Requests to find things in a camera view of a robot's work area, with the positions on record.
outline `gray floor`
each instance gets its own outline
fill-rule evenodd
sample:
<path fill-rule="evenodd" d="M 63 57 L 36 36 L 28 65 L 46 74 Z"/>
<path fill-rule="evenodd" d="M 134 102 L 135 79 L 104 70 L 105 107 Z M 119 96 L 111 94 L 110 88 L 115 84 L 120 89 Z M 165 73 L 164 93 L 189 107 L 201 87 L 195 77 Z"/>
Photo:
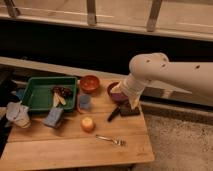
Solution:
<path fill-rule="evenodd" d="M 145 115 L 155 161 L 133 171 L 212 171 L 213 126 Z M 81 171 L 127 171 L 127 167 L 82 168 Z"/>

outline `fork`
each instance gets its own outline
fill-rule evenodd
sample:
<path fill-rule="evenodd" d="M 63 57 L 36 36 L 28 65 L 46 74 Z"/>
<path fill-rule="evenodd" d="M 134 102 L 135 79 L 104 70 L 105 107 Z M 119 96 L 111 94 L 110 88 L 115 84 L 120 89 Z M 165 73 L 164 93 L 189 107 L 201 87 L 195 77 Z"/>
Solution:
<path fill-rule="evenodd" d="M 112 139 L 112 138 L 104 137 L 104 136 L 101 136 L 101 135 L 95 135 L 95 137 L 98 138 L 98 139 L 106 140 L 106 141 L 112 141 L 114 144 L 119 145 L 119 146 L 125 146 L 126 145 L 126 141 L 124 141 L 124 140 Z"/>

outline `wooden tabletop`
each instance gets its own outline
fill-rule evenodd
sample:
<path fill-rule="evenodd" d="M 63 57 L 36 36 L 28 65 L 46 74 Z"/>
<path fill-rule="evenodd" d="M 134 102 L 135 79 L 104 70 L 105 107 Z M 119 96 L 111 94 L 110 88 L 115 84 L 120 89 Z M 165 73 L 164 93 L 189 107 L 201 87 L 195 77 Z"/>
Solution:
<path fill-rule="evenodd" d="M 154 160 L 144 116 L 107 117 L 116 105 L 106 88 L 117 80 L 102 79 L 99 92 L 92 95 L 92 109 L 84 114 L 66 114 L 58 129 L 43 125 L 47 114 L 31 117 L 31 126 L 13 126 L 0 159 L 0 170 L 38 170 L 143 163 Z M 80 127 L 83 117 L 93 118 L 96 129 L 85 133 Z M 95 138 L 95 134 L 120 138 L 126 146 Z"/>

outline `green plastic tray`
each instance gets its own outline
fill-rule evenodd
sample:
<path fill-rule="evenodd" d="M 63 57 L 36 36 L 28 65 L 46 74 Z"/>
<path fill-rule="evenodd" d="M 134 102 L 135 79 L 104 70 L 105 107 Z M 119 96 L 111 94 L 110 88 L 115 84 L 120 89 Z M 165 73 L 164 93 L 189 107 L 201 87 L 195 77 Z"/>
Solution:
<path fill-rule="evenodd" d="M 51 89 L 56 85 L 68 87 L 73 91 L 73 95 L 65 99 L 66 105 L 59 105 L 65 112 L 73 111 L 77 93 L 76 77 L 32 77 L 25 89 L 22 104 L 28 106 L 31 113 L 49 112 L 53 106 Z"/>

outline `black handle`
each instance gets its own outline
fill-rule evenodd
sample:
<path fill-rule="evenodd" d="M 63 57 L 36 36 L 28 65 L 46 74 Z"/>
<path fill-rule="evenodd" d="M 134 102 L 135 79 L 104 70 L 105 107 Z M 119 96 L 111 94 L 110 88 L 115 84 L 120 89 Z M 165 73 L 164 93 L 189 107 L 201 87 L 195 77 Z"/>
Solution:
<path fill-rule="evenodd" d="M 111 115 L 108 117 L 107 121 L 112 121 L 113 118 L 115 118 L 120 113 L 120 107 L 116 107 L 115 110 L 111 113 Z"/>

